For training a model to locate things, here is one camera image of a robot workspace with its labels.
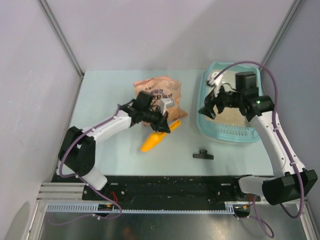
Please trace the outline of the black bag clip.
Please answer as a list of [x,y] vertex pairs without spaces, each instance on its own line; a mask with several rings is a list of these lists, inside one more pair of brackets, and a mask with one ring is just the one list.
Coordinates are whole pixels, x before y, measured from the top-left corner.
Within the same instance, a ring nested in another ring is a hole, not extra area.
[[203,160],[213,160],[214,156],[212,154],[208,154],[206,149],[200,149],[198,153],[193,153],[192,157],[194,159],[203,159]]

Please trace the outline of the pink cat litter bag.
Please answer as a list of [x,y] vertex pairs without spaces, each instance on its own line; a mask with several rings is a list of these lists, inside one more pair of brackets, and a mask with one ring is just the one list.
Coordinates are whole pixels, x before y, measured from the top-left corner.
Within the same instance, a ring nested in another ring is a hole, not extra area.
[[182,83],[179,80],[172,79],[166,75],[158,76],[135,81],[133,87],[136,96],[140,91],[151,93],[154,105],[159,105],[162,98],[171,98],[174,104],[167,108],[169,122],[188,116],[188,113],[180,108]]

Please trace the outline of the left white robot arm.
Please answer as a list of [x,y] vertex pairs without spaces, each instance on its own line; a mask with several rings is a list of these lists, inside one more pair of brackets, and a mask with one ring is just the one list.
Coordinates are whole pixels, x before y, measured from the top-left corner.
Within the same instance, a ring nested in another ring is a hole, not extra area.
[[59,176],[77,177],[93,188],[98,199],[107,199],[111,188],[107,185],[107,177],[95,166],[96,147],[140,122],[149,123],[156,133],[170,133],[168,108],[174,105],[174,100],[166,96],[157,104],[153,100],[151,93],[142,90],[135,99],[118,105],[116,112],[101,123],[86,128],[70,127],[58,153]]

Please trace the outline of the yellow plastic litter scoop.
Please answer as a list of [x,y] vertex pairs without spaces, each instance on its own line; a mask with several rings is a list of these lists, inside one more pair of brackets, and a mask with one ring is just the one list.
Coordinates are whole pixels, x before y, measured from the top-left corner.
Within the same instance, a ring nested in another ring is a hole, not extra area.
[[[180,125],[181,125],[180,120],[174,121],[172,124],[169,125],[170,132],[172,133]],[[166,133],[166,132],[153,132],[153,133],[151,133],[146,138],[146,140],[143,142],[143,144],[141,145],[140,151],[143,153],[150,151],[156,145],[158,145],[167,135],[168,135],[168,133]]]

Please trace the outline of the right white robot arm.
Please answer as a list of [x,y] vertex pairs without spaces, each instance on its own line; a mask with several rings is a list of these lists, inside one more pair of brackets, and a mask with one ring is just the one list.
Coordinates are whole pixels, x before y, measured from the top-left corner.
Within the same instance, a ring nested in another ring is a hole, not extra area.
[[281,127],[275,105],[261,95],[254,72],[238,72],[235,88],[226,91],[223,74],[212,71],[206,78],[211,91],[198,113],[210,119],[225,108],[238,109],[257,131],[271,162],[273,177],[243,176],[230,188],[231,196],[242,201],[248,194],[262,196],[271,205],[304,199],[318,180],[314,170],[306,169],[293,151]]

